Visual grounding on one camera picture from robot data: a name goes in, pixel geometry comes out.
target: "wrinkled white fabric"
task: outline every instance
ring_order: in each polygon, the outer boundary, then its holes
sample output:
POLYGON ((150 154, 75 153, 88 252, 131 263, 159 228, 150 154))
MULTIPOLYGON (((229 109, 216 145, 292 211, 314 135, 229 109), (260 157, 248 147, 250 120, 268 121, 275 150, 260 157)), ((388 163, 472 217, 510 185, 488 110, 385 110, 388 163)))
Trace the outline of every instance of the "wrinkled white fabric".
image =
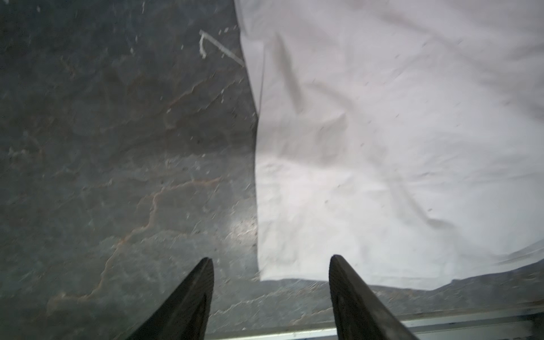
POLYGON ((434 289, 544 257, 544 3, 237 0, 262 280, 434 289))

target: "gray stone surface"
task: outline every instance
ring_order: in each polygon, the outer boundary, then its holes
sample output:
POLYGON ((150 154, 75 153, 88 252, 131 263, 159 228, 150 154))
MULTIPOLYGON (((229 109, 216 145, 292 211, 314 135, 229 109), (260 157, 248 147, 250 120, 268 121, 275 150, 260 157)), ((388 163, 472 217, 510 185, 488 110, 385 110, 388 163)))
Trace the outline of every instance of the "gray stone surface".
MULTIPOLYGON (((326 283, 258 281, 248 78, 199 55, 200 29, 242 55, 236 25, 231 1, 0 3, 1 338, 122 339, 203 256, 209 332, 333 320, 326 283)), ((542 300, 543 269, 375 291, 497 308, 542 300)))

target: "dark marble countertop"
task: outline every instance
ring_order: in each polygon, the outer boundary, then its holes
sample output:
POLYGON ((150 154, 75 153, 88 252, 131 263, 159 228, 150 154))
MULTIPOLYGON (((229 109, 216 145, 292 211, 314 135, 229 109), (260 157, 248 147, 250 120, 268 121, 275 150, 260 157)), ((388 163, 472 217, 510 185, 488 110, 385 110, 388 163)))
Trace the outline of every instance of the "dark marble countertop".
MULTIPOLYGON (((231 1, 0 3, 0 337, 122 339, 204 256, 209 332, 333 320, 325 282, 259 282, 257 116, 231 1)), ((544 262, 396 314, 544 299, 544 262)))

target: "white scratch mark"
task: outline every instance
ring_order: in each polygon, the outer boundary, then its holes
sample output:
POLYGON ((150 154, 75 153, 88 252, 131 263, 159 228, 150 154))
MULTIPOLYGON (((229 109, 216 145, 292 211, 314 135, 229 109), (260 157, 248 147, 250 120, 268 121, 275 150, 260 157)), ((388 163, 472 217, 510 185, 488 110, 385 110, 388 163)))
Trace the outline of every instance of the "white scratch mark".
POLYGON ((209 42, 211 42, 213 45, 215 45, 221 52, 225 53, 227 57, 231 58, 232 60, 236 61, 240 66, 245 67, 244 61, 241 60, 236 56, 236 54, 232 53, 228 48, 223 46, 220 42, 218 42, 214 37, 209 35, 208 33, 204 32, 203 30, 200 30, 200 55, 203 59, 206 58, 207 54, 204 50, 204 39, 207 39, 209 42))

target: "pointed dark object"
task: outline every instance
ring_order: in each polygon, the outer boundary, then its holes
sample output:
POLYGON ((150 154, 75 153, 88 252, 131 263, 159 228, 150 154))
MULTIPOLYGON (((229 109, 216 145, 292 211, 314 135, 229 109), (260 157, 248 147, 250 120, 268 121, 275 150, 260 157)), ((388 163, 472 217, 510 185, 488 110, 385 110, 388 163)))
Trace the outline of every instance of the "pointed dark object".
POLYGON ((417 340, 340 255, 331 257, 329 285, 339 340, 417 340))
POLYGON ((203 258, 128 339, 203 340, 213 293, 213 262, 203 258))

